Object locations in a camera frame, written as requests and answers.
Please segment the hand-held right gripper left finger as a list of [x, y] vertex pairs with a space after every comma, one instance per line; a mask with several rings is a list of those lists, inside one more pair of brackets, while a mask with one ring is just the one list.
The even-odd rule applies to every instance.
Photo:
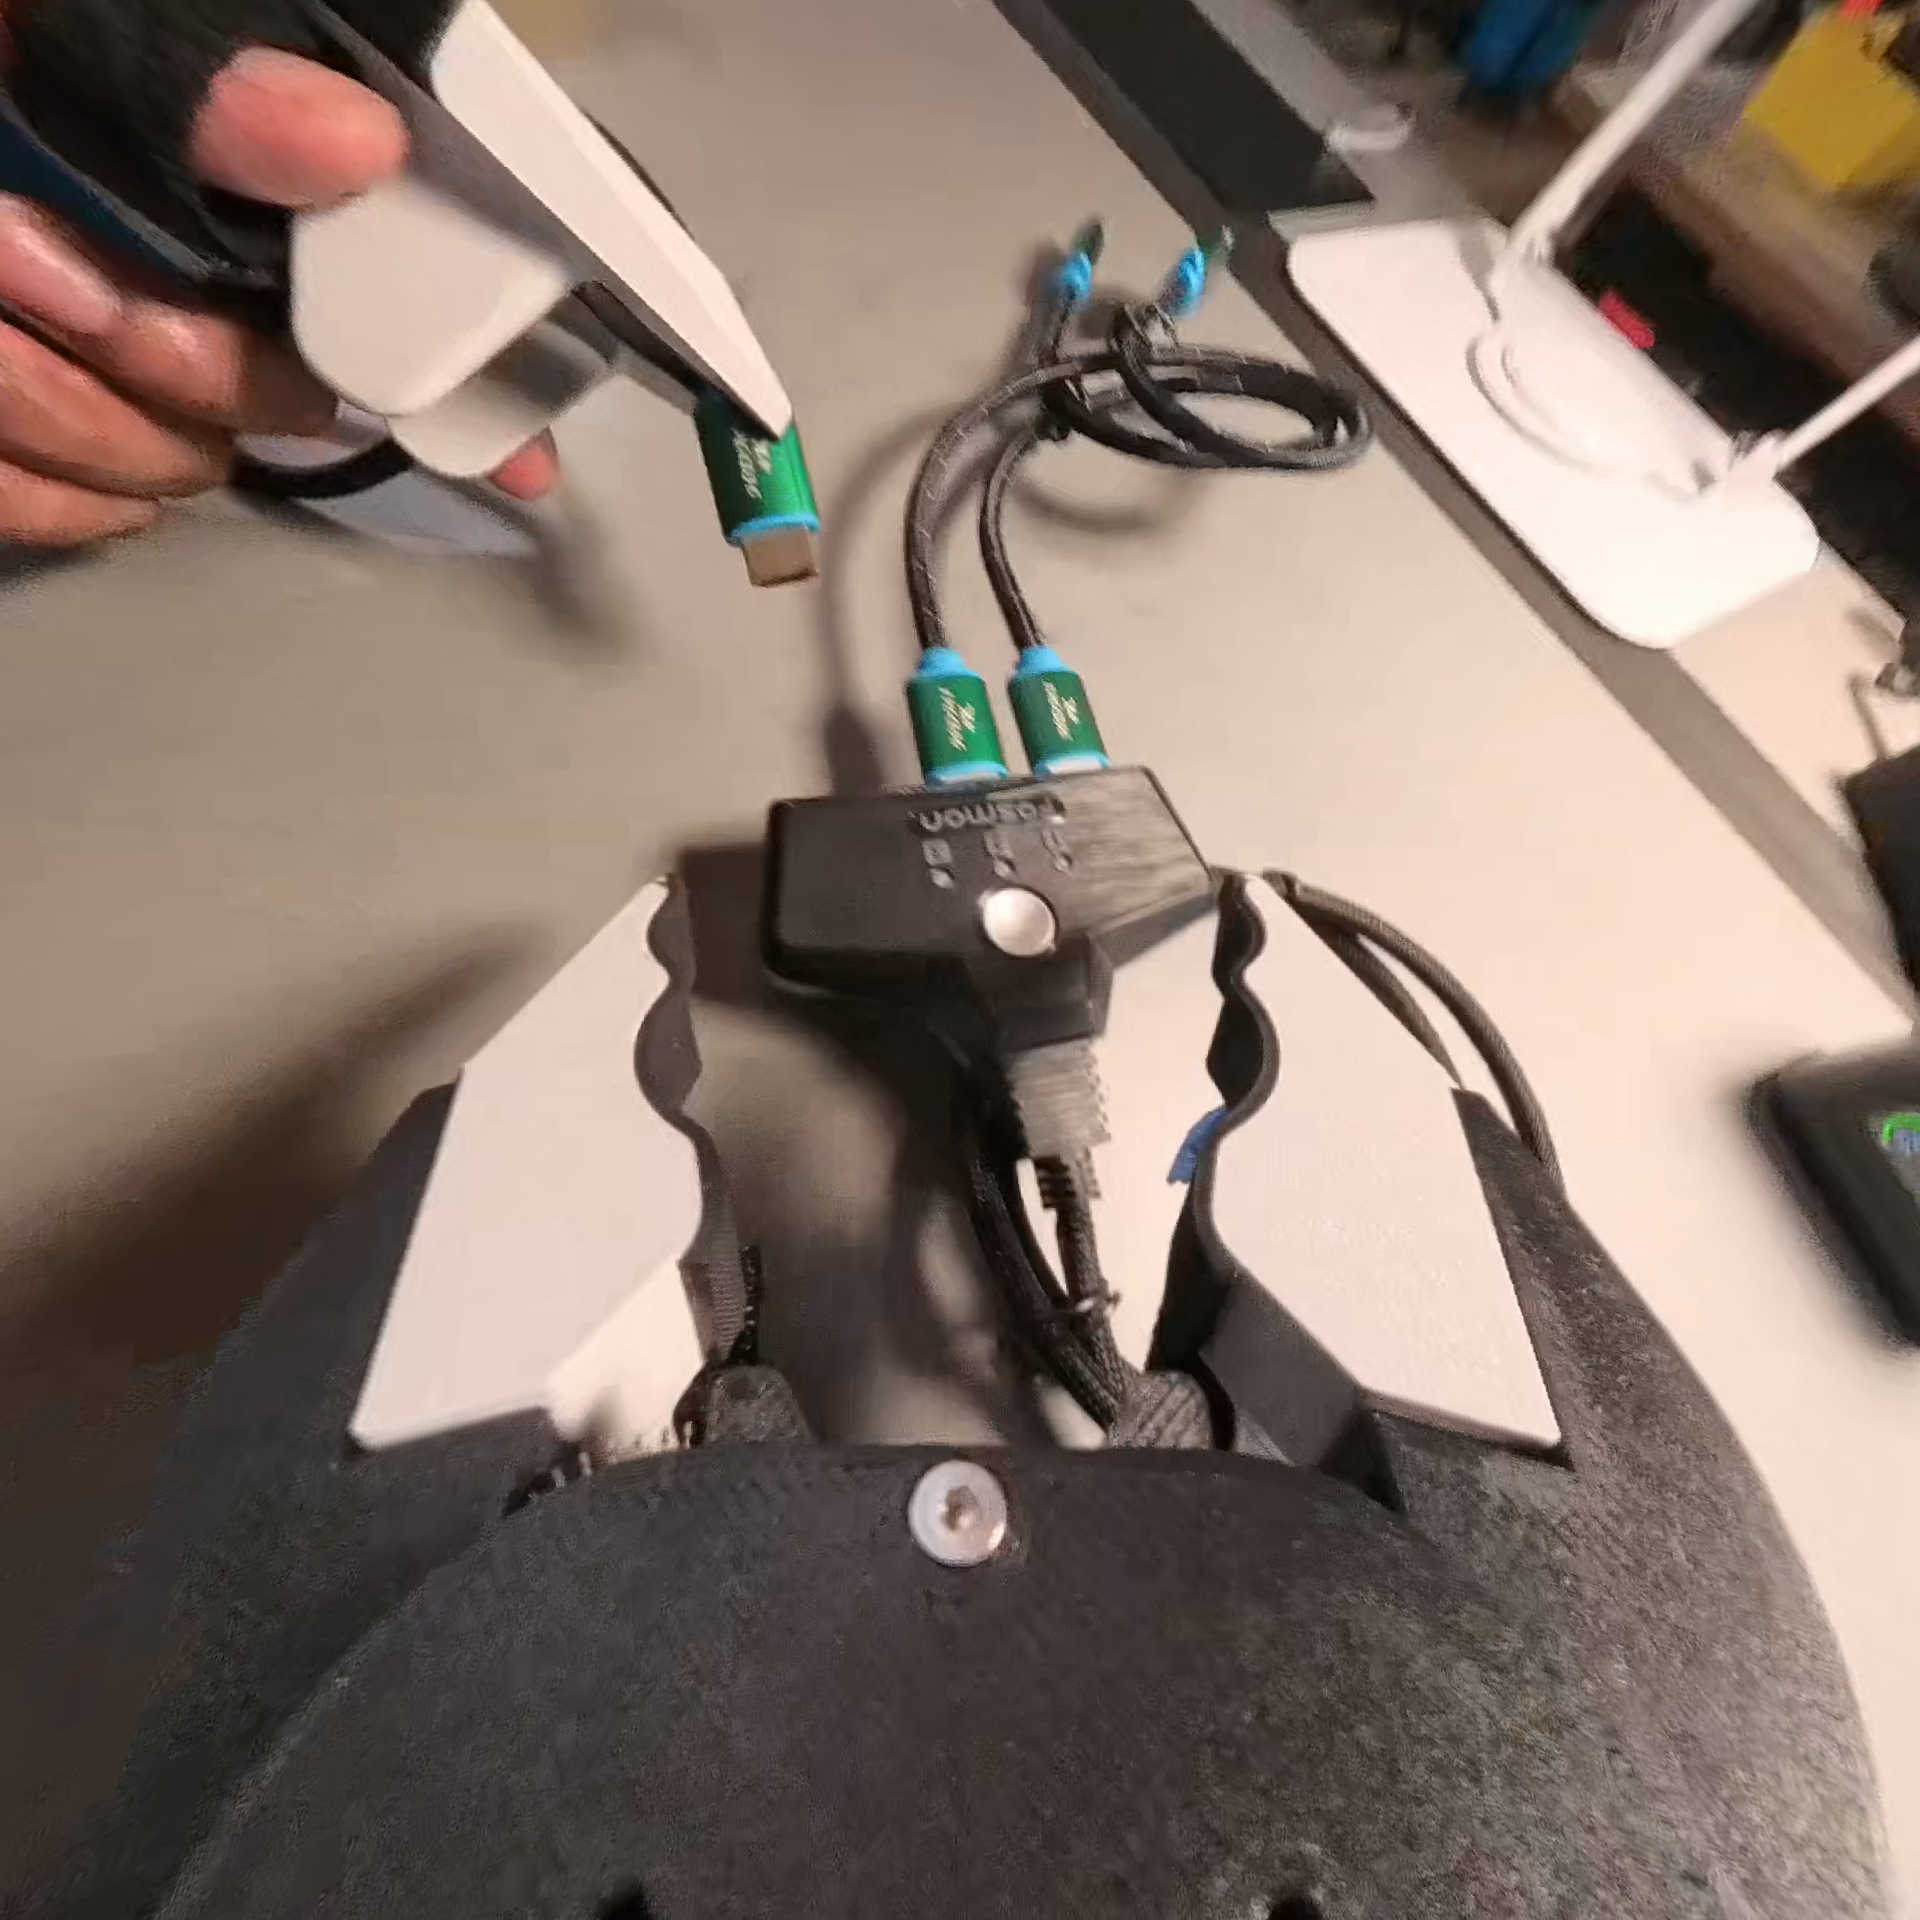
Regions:
[[690, 1114], [691, 918], [637, 893], [459, 1069], [373, 1345], [367, 1454], [543, 1417], [663, 1454], [746, 1312], [731, 1191]]

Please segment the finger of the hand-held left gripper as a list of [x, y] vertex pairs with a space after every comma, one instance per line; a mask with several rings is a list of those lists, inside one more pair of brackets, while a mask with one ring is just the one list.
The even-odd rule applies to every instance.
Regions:
[[436, 188], [295, 217], [286, 269], [306, 370], [427, 474], [492, 474], [608, 381], [697, 415], [691, 376], [623, 340], [605, 287]]
[[397, 180], [426, 182], [605, 287], [618, 332], [690, 372], [769, 438], [794, 402], [731, 280], [626, 152], [579, 108], [492, 4], [373, 4], [350, 69], [405, 122]]

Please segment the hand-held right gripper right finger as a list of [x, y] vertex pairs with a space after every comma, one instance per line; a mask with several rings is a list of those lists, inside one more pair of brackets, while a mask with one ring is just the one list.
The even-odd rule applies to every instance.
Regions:
[[1301, 877], [1228, 872], [1215, 1106], [1151, 1360], [1231, 1454], [1329, 1471], [1364, 1417], [1525, 1456], [1563, 1444], [1471, 1120], [1561, 1188], [1525, 1069], [1421, 941]]

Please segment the black hdmi switch box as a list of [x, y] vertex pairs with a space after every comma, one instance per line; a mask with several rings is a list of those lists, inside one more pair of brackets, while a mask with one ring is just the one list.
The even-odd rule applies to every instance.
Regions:
[[1003, 1060], [1106, 1028], [1125, 964], [1212, 914], [1212, 866], [1156, 775], [787, 800], [760, 949], [796, 989], [923, 1020]]

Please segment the person's left hand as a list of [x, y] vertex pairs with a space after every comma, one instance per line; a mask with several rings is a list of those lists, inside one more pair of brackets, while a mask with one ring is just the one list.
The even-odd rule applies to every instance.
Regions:
[[[215, 190], [305, 214], [396, 180], [409, 127], [354, 78], [253, 45], [209, 83], [187, 156]], [[286, 346], [2, 197], [2, 542], [131, 537], [215, 489], [237, 440], [321, 440], [336, 419]]]

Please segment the white desk stand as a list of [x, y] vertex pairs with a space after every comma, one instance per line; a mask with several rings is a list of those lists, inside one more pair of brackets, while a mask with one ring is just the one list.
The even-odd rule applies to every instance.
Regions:
[[1695, 14], [1513, 228], [1376, 223], [1288, 249], [1379, 392], [1584, 619], [1643, 651], [1799, 582], [1818, 537], [1781, 476], [1917, 376], [1906, 342], [1794, 432], [1737, 440], [1556, 269], [1582, 204], [1748, 14]]

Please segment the yellow box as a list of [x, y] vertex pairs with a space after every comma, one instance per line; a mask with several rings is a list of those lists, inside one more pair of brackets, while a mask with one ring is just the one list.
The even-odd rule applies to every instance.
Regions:
[[1917, 188], [1917, 4], [1829, 4], [1742, 108], [1812, 190], [1876, 200]]

